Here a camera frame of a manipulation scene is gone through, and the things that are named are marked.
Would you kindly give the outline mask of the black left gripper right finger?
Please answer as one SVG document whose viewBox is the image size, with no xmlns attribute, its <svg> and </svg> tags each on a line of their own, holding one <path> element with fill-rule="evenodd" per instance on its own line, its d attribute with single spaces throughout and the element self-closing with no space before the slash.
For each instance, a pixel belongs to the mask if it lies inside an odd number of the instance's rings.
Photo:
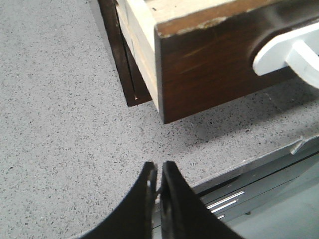
<svg viewBox="0 0 319 239">
<path fill-rule="evenodd" d="M 160 210 L 164 239 L 241 238 L 205 207 L 173 161 L 162 167 Z"/>
</svg>

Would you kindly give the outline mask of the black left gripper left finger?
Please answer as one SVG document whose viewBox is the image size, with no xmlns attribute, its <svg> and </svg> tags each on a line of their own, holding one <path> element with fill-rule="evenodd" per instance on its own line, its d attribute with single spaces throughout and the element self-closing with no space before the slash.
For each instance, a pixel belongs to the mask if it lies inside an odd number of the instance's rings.
<svg viewBox="0 0 319 239">
<path fill-rule="evenodd" d="M 122 202 L 82 239 L 151 239 L 157 167 L 146 162 Z"/>
</svg>

